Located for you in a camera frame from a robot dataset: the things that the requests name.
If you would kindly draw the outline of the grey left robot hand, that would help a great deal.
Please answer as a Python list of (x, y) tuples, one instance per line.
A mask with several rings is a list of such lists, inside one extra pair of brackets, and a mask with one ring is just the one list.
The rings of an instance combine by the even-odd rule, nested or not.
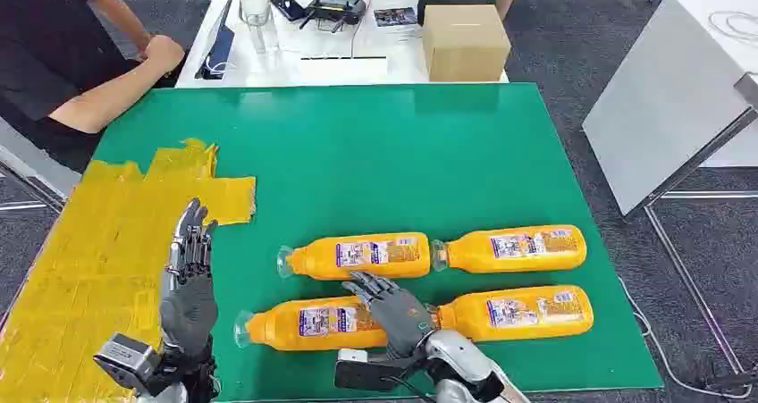
[(218, 316), (211, 270), (213, 220), (196, 197), (181, 213), (161, 276), (158, 308), (163, 343), (195, 357), (209, 340)]

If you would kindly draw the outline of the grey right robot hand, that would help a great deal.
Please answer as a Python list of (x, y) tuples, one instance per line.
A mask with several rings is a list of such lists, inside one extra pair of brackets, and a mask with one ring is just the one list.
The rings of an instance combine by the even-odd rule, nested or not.
[(366, 306), (386, 335), (386, 357), (413, 356), (422, 342), (437, 330), (426, 306), (410, 291), (383, 276), (351, 271), (341, 286)]

